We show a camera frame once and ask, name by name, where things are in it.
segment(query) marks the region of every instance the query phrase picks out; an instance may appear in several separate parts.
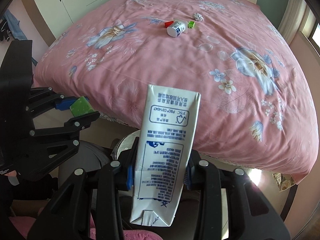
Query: blue cloth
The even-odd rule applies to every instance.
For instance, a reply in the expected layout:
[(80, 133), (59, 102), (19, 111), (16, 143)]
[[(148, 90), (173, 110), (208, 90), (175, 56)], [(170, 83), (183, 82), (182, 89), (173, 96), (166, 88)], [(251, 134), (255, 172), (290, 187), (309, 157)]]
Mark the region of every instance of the blue cloth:
[[(19, 41), (25, 41), (27, 40), (27, 37), (24, 35), (23, 31), (20, 29), (19, 23), (16, 19), (16, 17), (7, 9), (5, 13), (3, 14), (3, 18), (7, 20), (9, 29), (12, 33), (12, 36), (19, 40)], [(37, 66), (38, 62), (31, 58), (33, 65)]]

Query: finger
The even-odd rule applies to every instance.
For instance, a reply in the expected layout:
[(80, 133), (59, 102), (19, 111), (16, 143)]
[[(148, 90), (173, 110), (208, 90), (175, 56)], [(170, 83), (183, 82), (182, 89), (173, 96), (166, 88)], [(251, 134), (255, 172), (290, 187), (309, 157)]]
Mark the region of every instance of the finger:
[(10, 177), (15, 177), (15, 176), (17, 176), (17, 172), (16, 171), (11, 171), (11, 172), (9, 172), (9, 173), (7, 173), (5, 175), (6, 176), (10, 176)]

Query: green block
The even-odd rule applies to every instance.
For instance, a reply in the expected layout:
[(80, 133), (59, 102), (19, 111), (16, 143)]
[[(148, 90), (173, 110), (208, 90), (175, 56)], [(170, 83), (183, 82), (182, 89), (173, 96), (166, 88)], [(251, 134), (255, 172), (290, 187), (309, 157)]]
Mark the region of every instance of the green block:
[(195, 22), (190, 21), (190, 22), (188, 23), (188, 28), (193, 29), (193, 27), (194, 27), (195, 25), (196, 25)]
[(70, 106), (70, 110), (74, 117), (89, 114), (95, 111), (85, 97), (80, 97), (76, 102), (74, 102)]

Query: bed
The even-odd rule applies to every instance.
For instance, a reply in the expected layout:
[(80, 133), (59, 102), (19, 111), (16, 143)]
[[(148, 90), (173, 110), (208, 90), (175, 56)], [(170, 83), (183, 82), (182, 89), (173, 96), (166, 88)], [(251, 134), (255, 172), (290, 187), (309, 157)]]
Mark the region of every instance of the bed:
[[(289, 188), (316, 161), (316, 111), (299, 63), (252, 1), (111, 0), (50, 46), (35, 82), (88, 96), (102, 116), (137, 128), (148, 84), (200, 92), (193, 148), (276, 172), (280, 189)], [(194, 12), (204, 21), (167, 35), (164, 22)]]

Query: white carton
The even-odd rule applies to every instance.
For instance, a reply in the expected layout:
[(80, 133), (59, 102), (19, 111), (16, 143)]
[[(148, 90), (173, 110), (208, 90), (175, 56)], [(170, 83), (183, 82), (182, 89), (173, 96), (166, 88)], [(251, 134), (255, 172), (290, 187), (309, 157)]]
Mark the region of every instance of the white carton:
[(130, 222), (171, 226), (190, 157), (201, 95), (148, 86), (143, 114)]

